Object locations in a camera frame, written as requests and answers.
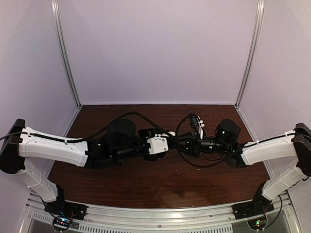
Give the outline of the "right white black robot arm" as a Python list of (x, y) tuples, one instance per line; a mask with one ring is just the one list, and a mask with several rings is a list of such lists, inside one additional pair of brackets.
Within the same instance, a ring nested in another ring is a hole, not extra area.
[(294, 162), (277, 177), (262, 183), (249, 210), (260, 214), (279, 194), (311, 175), (311, 131), (303, 123), (293, 130), (261, 141), (238, 143), (240, 127), (231, 119), (223, 119), (214, 136), (207, 137), (202, 120), (197, 115), (188, 117), (193, 132), (175, 134), (171, 145), (181, 158), (189, 163), (186, 155), (199, 157), (201, 153), (220, 154), (221, 162), (234, 168), (242, 168), (259, 162), (293, 157)]

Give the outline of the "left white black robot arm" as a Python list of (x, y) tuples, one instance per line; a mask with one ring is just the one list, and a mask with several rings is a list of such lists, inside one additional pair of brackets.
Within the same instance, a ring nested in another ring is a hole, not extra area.
[(50, 182), (34, 166), (31, 158), (45, 158), (88, 169), (103, 169), (123, 161), (144, 157), (155, 161), (169, 150), (168, 135), (159, 130), (136, 135), (136, 125), (128, 119), (112, 121), (106, 135), (99, 139), (74, 139), (41, 134), (17, 119), (9, 133), (2, 137), (0, 169), (19, 175), (60, 216), (70, 211), (63, 189)]

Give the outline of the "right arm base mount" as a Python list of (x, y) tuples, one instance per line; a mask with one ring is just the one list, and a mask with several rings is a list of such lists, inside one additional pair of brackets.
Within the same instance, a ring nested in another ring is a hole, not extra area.
[(235, 219), (250, 218), (273, 211), (275, 208), (269, 200), (252, 200), (232, 206)]

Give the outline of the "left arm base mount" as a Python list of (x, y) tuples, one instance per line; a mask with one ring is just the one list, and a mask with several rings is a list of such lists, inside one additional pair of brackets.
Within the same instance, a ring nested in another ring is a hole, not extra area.
[(84, 220), (87, 206), (65, 200), (43, 202), (44, 210), (53, 217), (61, 216), (69, 219)]

